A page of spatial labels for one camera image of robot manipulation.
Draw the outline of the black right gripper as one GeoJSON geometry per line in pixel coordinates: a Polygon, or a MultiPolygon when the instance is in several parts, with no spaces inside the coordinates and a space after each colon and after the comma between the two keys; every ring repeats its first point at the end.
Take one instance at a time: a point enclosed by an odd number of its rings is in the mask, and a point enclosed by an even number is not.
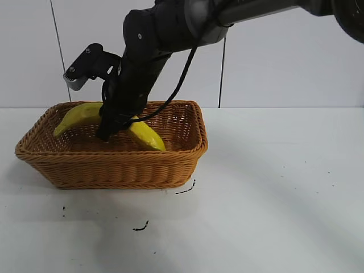
{"type": "Polygon", "coordinates": [[[150,59],[136,62],[128,57],[102,51],[101,62],[112,65],[111,74],[103,75],[103,106],[97,138],[108,141],[110,136],[129,128],[129,116],[138,115],[146,107],[149,93],[155,85],[170,52],[157,51],[150,59]]]}

